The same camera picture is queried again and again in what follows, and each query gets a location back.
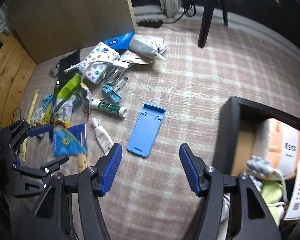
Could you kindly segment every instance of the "teal clip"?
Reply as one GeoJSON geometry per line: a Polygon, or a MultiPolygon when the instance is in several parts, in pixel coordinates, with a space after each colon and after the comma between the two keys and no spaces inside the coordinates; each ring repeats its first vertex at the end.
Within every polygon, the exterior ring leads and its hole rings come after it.
{"type": "Polygon", "coordinates": [[[103,85],[102,91],[109,96],[115,103],[119,103],[121,101],[121,96],[113,90],[112,86],[107,84],[103,85]]]}

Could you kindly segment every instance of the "light green cloth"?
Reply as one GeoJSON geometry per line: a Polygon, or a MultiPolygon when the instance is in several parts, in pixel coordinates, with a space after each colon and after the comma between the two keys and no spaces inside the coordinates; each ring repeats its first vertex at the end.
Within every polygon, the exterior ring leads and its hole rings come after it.
{"type": "MultiPolygon", "coordinates": [[[[282,185],[274,180],[263,180],[261,195],[267,204],[274,204],[282,198],[282,185]]],[[[277,226],[279,226],[280,219],[277,212],[277,207],[269,207],[271,215],[277,226]]]]}

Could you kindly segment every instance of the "plaid carpet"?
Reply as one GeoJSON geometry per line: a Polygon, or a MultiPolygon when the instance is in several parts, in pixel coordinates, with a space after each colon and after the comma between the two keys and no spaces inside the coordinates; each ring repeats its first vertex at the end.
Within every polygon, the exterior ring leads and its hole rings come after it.
{"type": "MultiPolygon", "coordinates": [[[[140,34],[160,36],[168,49],[167,62],[134,66],[128,84],[120,90],[126,118],[92,111],[114,142],[123,147],[122,162],[113,187],[100,199],[112,239],[181,239],[199,203],[190,191],[179,157],[180,144],[188,143],[195,155],[211,164],[215,149],[218,113],[231,95],[250,99],[300,118],[300,63],[285,52],[242,31],[211,25],[206,47],[197,47],[200,21],[180,20],[160,29],[140,28],[140,34]],[[126,144],[136,118],[149,102],[166,108],[166,116],[149,158],[127,152],[126,144]]],[[[81,51],[82,59],[92,48],[81,51]]],[[[26,117],[39,87],[41,100],[53,92],[56,79],[49,71],[59,61],[37,66],[24,93],[21,109],[26,117]]],[[[100,86],[93,88],[100,92],[100,86]]],[[[72,116],[72,125],[86,121],[82,110],[72,116]]],[[[93,165],[102,156],[91,122],[87,129],[89,156],[93,165]]],[[[26,165],[40,167],[53,159],[48,136],[28,140],[26,165]]],[[[76,157],[62,165],[65,174],[78,171],[76,157]]],[[[74,194],[74,221],[83,239],[74,194]]]]}

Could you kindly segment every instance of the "wooden crate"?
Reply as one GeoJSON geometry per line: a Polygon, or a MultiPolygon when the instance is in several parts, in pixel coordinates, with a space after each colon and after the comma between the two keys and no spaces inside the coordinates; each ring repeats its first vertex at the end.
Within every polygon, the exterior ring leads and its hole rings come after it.
{"type": "Polygon", "coordinates": [[[13,36],[0,33],[0,126],[12,123],[13,111],[20,106],[23,93],[36,67],[13,36]]]}

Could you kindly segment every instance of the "green glue stick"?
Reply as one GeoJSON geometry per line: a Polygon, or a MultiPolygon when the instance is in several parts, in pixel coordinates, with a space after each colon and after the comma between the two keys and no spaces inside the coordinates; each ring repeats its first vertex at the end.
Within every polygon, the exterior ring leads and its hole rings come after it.
{"type": "Polygon", "coordinates": [[[127,116],[127,108],[117,106],[115,104],[109,104],[104,101],[100,101],[98,99],[93,99],[91,102],[91,106],[96,109],[100,109],[101,111],[110,113],[110,114],[115,114],[120,117],[126,117],[127,116]]]}

